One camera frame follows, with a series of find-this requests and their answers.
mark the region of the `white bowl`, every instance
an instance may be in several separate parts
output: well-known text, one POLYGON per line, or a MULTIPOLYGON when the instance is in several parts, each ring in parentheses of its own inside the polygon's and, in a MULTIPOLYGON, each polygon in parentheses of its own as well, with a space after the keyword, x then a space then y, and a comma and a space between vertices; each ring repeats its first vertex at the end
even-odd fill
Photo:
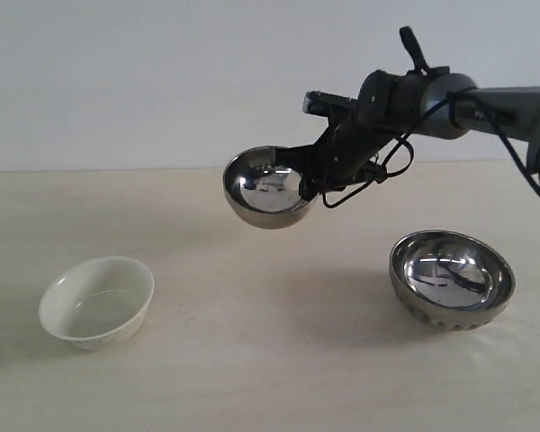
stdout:
POLYGON ((40 324, 53 337, 95 351, 120 343, 142 324, 154 293, 140 261, 106 256, 63 274, 40 301, 40 324))

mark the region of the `beige table surface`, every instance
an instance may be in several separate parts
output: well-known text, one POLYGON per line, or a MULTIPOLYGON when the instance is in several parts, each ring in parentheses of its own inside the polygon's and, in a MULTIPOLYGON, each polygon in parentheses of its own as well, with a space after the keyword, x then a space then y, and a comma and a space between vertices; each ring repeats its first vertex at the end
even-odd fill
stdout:
POLYGON ((290 229, 250 228, 220 170, 0 174, 0 432, 540 431, 540 202, 510 162, 417 163, 290 229), (395 299, 392 244, 459 230, 517 290, 435 333, 395 299), (49 283, 92 257, 157 290, 122 346, 47 336, 49 283))

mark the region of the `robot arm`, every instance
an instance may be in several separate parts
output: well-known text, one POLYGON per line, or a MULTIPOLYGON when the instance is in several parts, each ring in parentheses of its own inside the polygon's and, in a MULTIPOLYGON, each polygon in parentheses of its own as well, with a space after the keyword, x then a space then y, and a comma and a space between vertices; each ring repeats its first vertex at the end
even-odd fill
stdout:
POLYGON ((385 164, 372 158, 392 140, 409 146, 411 134, 455 140, 480 131, 502 139, 540 196, 540 184, 531 177, 538 174, 540 182, 540 86, 479 88, 449 67, 429 67, 409 27, 400 29, 400 36, 414 62, 406 75, 377 70, 366 78, 357 99, 306 94, 304 112, 328 117, 329 125, 314 145, 297 148, 305 151, 296 153, 296 161, 293 153, 281 155, 305 174, 301 193, 312 196, 383 181, 385 164), (508 139, 528 143, 525 166, 508 139))

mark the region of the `metal bowl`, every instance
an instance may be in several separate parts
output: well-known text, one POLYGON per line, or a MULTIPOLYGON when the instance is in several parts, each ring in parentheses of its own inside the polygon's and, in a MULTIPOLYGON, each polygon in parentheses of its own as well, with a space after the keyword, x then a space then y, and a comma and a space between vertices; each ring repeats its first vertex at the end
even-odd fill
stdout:
POLYGON ((489 323, 506 309, 516 283, 492 247, 445 230, 418 231, 398 241, 391 250, 390 278, 410 312, 445 330, 489 323))
POLYGON ((255 147, 234 157, 223 174, 224 193, 232 210, 246 223, 266 230, 300 221, 314 199, 299 192, 302 176, 275 163, 277 147, 255 147))

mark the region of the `white wall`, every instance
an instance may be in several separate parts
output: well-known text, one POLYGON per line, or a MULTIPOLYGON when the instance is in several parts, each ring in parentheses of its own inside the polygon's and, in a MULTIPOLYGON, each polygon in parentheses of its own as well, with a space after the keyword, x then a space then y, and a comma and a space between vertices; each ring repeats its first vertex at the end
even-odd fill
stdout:
MULTIPOLYGON (((211 167, 315 140, 307 90, 355 96, 431 65, 540 85, 540 0, 0 1, 0 170, 211 167)), ((505 157, 493 137, 415 138, 417 160, 505 157)))

